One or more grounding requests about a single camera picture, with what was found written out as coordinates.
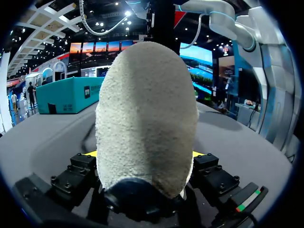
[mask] white ceiling structure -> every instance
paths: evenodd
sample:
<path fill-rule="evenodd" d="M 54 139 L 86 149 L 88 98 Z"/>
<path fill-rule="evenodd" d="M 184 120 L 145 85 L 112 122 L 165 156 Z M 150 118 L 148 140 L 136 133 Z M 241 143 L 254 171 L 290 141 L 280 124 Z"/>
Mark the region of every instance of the white ceiling structure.
<path fill-rule="evenodd" d="M 64 15 L 75 10 L 76 4 L 72 3 L 60 11 L 55 11 L 49 7 L 52 3 L 36 8 L 34 5 L 30 7 L 21 17 L 16 25 L 32 28 L 34 31 L 20 46 L 14 57 L 12 58 L 8 76 L 15 75 L 29 59 L 35 58 L 38 50 L 44 50 L 46 44 L 53 44 L 52 36 L 64 38 L 65 33 L 62 30 L 69 28 L 74 32 L 79 32 L 80 28 L 75 24 L 81 22 L 81 17 L 75 17 L 69 20 Z"/>

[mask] white cable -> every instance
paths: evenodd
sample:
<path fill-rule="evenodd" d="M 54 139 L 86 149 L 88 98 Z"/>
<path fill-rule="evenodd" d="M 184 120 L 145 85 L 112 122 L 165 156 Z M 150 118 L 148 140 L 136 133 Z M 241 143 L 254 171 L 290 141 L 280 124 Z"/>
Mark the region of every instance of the white cable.
<path fill-rule="evenodd" d="M 187 48 L 190 48 L 195 42 L 196 40 L 198 39 L 199 35 L 200 35 L 200 29 L 201 29 L 201 17 L 204 16 L 204 14 L 200 14 L 199 16 L 199 27 L 198 27 L 198 31 L 196 33 L 196 36 L 194 38 L 194 40 L 192 41 L 192 43 L 190 43 L 189 45 L 185 46 L 185 47 L 182 47 L 181 49 L 187 49 Z"/>
<path fill-rule="evenodd" d="M 112 32 L 115 28 L 117 28 L 120 25 L 120 23 L 122 23 L 126 18 L 128 18 L 130 16 L 130 15 L 125 16 L 113 28 L 111 28 L 110 30 L 108 30 L 106 32 L 95 32 L 95 31 L 93 31 L 89 27 L 89 25 L 86 22 L 85 13 L 84 13 L 84 2 L 83 2 L 83 0 L 79 0 L 79 10 L 80 10 L 81 21 L 82 21 L 83 25 L 85 26 L 86 30 L 88 30 L 88 32 L 90 32 L 91 34 L 96 35 L 96 36 L 103 36 L 103 35 L 106 35 L 106 34 Z"/>

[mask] red stripe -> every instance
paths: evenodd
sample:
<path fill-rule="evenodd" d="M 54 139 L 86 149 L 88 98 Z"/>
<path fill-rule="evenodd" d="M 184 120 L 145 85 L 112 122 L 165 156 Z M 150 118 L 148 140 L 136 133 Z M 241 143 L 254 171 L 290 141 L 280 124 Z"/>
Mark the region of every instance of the red stripe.
<path fill-rule="evenodd" d="M 181 19 L 186 15 L 186 12 L 175 11 L 174 28 L 178 25 Z"/>
<path fill-rule="evenodd" d="M 64 58 L 67 58 L 67 57 L 69 57 L 69 56 L 70 56 L 70 54 L 66 54 L 66 55 L 64 55 L 64 56 L 58 57 L 57 59 L 64 59 Z"/>

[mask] ceiling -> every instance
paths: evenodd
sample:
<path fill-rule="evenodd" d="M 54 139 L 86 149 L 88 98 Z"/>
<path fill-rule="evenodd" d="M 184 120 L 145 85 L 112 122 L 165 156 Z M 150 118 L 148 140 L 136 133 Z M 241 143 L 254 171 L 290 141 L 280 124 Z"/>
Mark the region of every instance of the ceiling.
<path fill-rule="evenodd" d="M 128 18 L 128 21 L 132 22 L 131 25 L 128 25 L 126 22 L 108 35 L 102 37 L 94 36 L 87 32 L 82 25 L 78 0 L 43 0 L 40 2 L 42 3 L 40 3 L 39 7 L 43 4 L 48 4 L 48 8 L 50 9 L 47 10 L 46 13 L 42 12 L 42 15 L 40 13 L 39 17 L 35 17 L 34 19 L 31 17 L 33 17 L 33 11 L 37 11 L 36 7 L 33 6 L 28 11 L 25 10 L 25 14 L 20 19 L 22 23 L 17 23 L 12 30 L 12 34 L 8 37 L 4 47 L 5 52 L 11 52 L 8 79 L 24 75 L 29 72 L 29 67 L 34 69 L 44 62 L 68 52 L 71 42 L 136 40 L 138 39 L 138 35 L 146 34 L 145 20 L 132 15 Z M 237 14 L 249 9 L 249 6 L 243 0 L 227 0 L 227 2 L 234 7 Z M 130 8 L 125 1 L 84 0 L 84 11 L 87 16 L 86 21 L 90 28 L 96 32 L 102 32 L 102 29 L 106 31 L 112 28 L 124 17 L 124 13 L 128 10 L 130 10 Z M 67 26 L 67 24 L 62 24 L 62 21 L 57 18 L 47 21 L 51 18 L 49 12 L 57 13 L 57 16 L 61 13 L 59 16 L 62 15 L 65 17 L 66 19 L 64 20 L 69 21 L 70 25 Z M 181 42 L 190 43 L 197 32 L 198 17 L 198 14 L 187 13 L 175 28 L 176 38 Z M 216 34 L 209 29 L 208 16 L 204 16 L 202 22 L 200 36 L 196 44 L 197 46 L 212 51 L 215 48 L 216 51 L 214 52 L 217 52 L 217 44 L 231 44 L 229 39 Z M 42 36 L 39 38 L 37 35 L 34 36 L 35 33 L 37 33 L 37 30 L 35 30 L 37 27 L 33 26 L 33 24 L 35 26 L 43 25 L 46 29 L 52 30 L 53 32 L 49 32 L 46 37 Z M 25 41 L 28 43 L 36 41 L 30 43 L 33 46 L 31 50 L 26 48 L 26 51 L 28 51 L 27 53 L 24 53 L 23 51 Z"/>

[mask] red sign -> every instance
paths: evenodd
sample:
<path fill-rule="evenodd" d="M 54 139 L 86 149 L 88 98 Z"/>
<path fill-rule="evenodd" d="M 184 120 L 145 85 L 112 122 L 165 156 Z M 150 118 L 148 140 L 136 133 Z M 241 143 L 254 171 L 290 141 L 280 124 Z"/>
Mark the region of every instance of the red sign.
<path fill-rule="evenodd" d="M 20 82 L 19 79 L 16 79 L 16 80 L 13 80 L 13 81 L 8 81 L 8 82 L 6 82 L 6 87 L 15 86 L 15 85 L 19 84 L 19 82 Z"/>
<path fill-rule="evenodd" d="M 174 28 L 178 25 L 181 19 L 186 15 L 186 12 L 175 11 Z"/>

